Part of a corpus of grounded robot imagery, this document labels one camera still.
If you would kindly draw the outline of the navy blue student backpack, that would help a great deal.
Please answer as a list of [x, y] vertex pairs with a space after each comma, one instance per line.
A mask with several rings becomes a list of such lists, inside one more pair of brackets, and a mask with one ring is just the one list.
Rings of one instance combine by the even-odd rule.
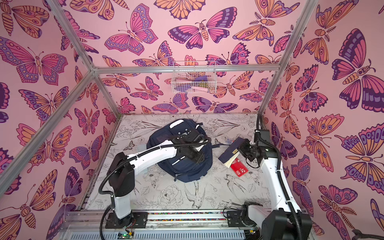
[[[180, 119], [174, 121], [163, 128], [154, 132], [147, 143], [147, 148], [155, 147], [166, 140], [171, 140], [177, 136], [197, 134], [206, 136], [202, 128], [202, 123], [196, 123], [190, 119]], [[168, 158], [158, 163], [159, 167], [173, 176], [175, 181], [184, 183], [198, 181], [208, 173], [213, 165], [212, 144], [198, 146], [196, 153], [189, 147], [180, 147], [175, 157]]]

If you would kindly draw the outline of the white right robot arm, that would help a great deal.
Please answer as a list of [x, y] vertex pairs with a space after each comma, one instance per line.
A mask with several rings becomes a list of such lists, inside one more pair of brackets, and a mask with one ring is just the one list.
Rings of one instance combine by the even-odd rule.
[[242, 206], [242, 223], [259, 229], [264, 240], [307, 240], [312, 229], [312, 219], [304, 213], [293, 197], [284, 174], [282, 155], [270, 143], [268, 130], [255, 130], [254, 141], [239, 146], [243, 157], [257, 161], [267, 181], [271, 209], [259, 203], [245, 202]]

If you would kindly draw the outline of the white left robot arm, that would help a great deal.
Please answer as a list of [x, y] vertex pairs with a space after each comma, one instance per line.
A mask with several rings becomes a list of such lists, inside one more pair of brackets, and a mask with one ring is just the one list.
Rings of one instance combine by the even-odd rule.
[[185, 135], [174, 136], [145, 151], [125, 155], [116, 155], [106, 177], [101, 182], [98, 193], [109, 195], [113, 211], [118, 220], [132, 217], [131, 192], [135, 188], [136, 176], [161, 161], [174, 157], [187, 157], [198, 163], [204, 153], [200, 147], [211, 143], [211, 138], [191, 130]]

